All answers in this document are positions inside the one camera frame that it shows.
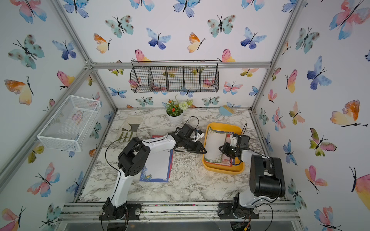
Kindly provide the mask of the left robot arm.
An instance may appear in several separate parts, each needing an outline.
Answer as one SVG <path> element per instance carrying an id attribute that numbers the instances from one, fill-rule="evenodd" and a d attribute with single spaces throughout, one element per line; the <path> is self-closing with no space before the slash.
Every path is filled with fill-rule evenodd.
<path id="1" fill-rule="evenodd" d="M 153 157 L 164 151 L 184 148 L 189 153 L 206 154 L 207 151 L 199 141 L 204 137 L 204 132 L 185 124 L 176 128 L 174 132 L 162 137 L 142 140 L 138 137 L 126 145 L 118 155 L 118 171 L 112 194 L 107 198 L 100 212 L 100 221 L 113 220 L 138 220 L 139 215 L 135 211 L 141 209 L 141 205 L 127 204 L 127 197 L 134 176 L 138 175 L 145 167 L 149 157 Z"/>

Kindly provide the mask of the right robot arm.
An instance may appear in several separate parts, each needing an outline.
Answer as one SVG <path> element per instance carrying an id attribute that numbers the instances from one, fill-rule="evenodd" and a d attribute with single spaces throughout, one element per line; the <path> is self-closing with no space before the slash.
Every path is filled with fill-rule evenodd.
<path id="1" fill-rule="evenodd" d="M 285 195 L 285 181 L 279 158 L 267 157 L 241 146 L 225 143 L 219 147 L 222 154 L 250 165 L 249 189 L 237 193 L 232 203 L 220 203 L 220 219 L 258 219 L 257 207 L 264 202 L 273 203 Z"/>

